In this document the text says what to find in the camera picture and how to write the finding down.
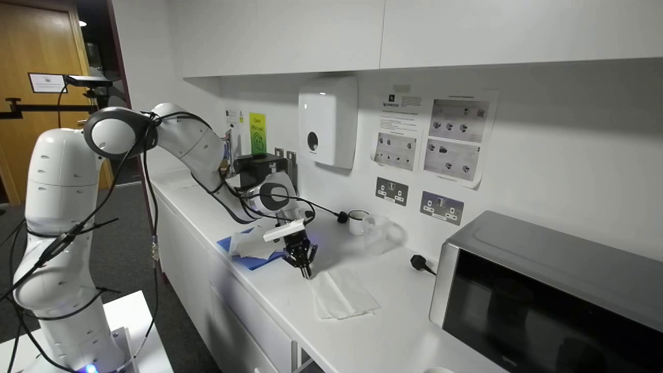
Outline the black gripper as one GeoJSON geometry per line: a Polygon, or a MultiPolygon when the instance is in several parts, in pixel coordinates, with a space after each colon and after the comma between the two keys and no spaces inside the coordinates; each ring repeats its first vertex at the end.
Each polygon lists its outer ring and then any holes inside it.
{"type": "Polygon", "coordinates": [[[309,241],[307,232],[285,236],[285,261],[297,263],[303,278],[315,275],[315,252],[318,247],[309,241]]]}

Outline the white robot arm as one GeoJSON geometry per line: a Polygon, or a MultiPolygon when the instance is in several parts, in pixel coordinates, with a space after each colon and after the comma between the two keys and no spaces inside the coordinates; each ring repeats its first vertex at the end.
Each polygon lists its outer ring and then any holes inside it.
{"type": "Polygon", "coordinates": [[[96,215],[105,200],[100,166],[127,161],[161,146],[181,159],[193,180],[228,215],[247,224],[268,218],[283,243],[283,261],[309,272],[315,247],[305,226],[310,215],[278,155],[230,152],[202,116],[175,104],[149,112],[104,107],[80,128],[49,128],[40,135],[30,164],[25,194],[28,247],[15,272],[10,295],[36,315],[47,351],[44,362],[67,373],[121,373],[131,351],[107,325],[101,288],[89,274],[96,215]]]}

